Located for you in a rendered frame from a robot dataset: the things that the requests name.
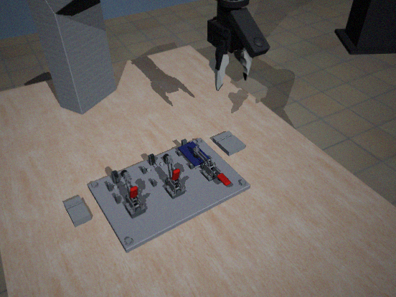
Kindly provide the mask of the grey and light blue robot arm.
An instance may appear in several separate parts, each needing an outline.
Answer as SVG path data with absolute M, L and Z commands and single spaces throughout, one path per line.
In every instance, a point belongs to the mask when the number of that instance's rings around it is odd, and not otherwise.
M 263 55 L 270 49 L 270 45 L 246 7 L 230 11 L 227 19 L 250 57 Z

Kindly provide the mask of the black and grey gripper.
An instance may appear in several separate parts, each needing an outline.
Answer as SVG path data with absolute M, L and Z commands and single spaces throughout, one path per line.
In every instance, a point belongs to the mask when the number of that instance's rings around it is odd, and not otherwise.
M 249 4 L 249 0 L 218 0 L 217 3 L 219 4 L 217 5 L 217 16 L 213 17 L 213 19 L 207 20 L 207 41 L 216 47 L 215 58 L 210 59 L 209 66 L 215 72 L 215 87 L 216 90 L 219 90 L 223 85 L 225 68 L 230 61 L 227 51 L 230 53 L 234 52 L 235 58 L 244 67 L 244 80 L 248 79 L 253 57 L 249 56 L 227 19 L 230 11 L 247 6 Z

